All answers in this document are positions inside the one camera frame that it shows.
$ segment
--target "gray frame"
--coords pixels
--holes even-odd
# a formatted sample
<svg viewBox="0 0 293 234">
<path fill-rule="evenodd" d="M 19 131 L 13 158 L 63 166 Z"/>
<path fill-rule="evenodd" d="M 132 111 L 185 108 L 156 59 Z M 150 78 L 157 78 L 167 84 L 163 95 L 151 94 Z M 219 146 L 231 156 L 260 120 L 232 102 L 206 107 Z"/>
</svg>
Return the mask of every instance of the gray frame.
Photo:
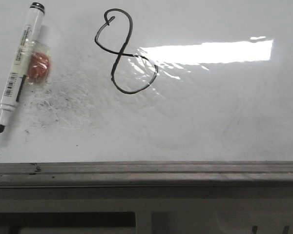
<svg viewBox="0 0 293 234">
<path fill-rule="evenodd" d="M 0 187 L 293 186 L 293 161 L 0 164 Z"/>
</svg>

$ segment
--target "metal ledge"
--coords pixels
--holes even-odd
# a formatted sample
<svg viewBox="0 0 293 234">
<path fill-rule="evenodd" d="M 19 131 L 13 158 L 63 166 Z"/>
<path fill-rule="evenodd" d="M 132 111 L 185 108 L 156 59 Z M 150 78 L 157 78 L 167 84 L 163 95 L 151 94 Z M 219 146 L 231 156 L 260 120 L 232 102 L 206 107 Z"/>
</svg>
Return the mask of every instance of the metal ledge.
<svg viewBox="0 0 293 234">
<path fill-rule="evenodd" d="M 293 162 L 0 164 L 0 187 L 293 186 Z"/>
</svg>

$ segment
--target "white surface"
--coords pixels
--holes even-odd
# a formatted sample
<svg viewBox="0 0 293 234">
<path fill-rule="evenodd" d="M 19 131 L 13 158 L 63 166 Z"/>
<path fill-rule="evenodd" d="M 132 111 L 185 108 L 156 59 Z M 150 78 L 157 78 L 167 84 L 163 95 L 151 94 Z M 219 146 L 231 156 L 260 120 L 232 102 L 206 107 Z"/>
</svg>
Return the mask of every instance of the white surface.
<svg viewBox="0 0 293 234">
<path fill-rule="evenodd" d="M 41 3 L 48 84 L 25 86 L 0 162 L 293 160 L 293 0 Z M 0 97 L 30 4 L 0 1 Z M 110 8 L 133 18 L 126 52 L 161 66 L 133 96 L 113 86 L 115 56 L 93 40 Z M 128 23 L 114 15 L 99 41 L 119 50 Z M 116 79 L 141 86 L 152 71 L 130 62 Z"/>
</svg>

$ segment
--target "whiteboard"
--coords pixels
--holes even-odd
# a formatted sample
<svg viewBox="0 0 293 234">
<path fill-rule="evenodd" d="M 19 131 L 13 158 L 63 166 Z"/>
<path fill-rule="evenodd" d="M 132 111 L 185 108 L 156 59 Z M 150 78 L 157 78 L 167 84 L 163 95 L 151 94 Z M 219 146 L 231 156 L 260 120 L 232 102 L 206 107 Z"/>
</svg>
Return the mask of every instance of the whiteboard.
<svg viewBox="0 0 293 234">
<path fill-rule="evenodd" d="M 293 160 L 293 0 L 44 0 L 51 70 L 26 84 L 0 163 Z M 0 99 L 30 1 L 0 1 Z M 159 65 L 135 95 L 110 80 L 115 55 L 94 43 L 110 8 L 133 18 L 127 53 Z M 99 41 L 118 51 L 120 13 Z M 117 82 L 152 68 L 122 57 Z"/>
</svg>

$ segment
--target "dry erase marker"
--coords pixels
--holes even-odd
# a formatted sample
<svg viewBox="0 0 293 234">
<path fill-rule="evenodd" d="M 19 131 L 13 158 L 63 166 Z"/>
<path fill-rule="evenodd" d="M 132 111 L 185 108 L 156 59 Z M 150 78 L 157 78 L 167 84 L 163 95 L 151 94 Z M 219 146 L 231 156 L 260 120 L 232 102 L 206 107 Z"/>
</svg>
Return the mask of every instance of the dry erase marker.
<svg viewBox="0 0 293 234">
<path fill-rule="evenodd" d="M 9 124 L 12 112 L 15 110 L 19 102 L 21 90 L 26 79 L 31 55 L 34 49 L 34 43 L 31 44 L 28 42 L 37 40 L 43 17 L 44 6 L 37 2 L 31 4 L 21 35 L 21 41 L 15 53 L 9 78 L 0 102 L 0 133 L 2 133 L 5 126 Z"/>
</svg>

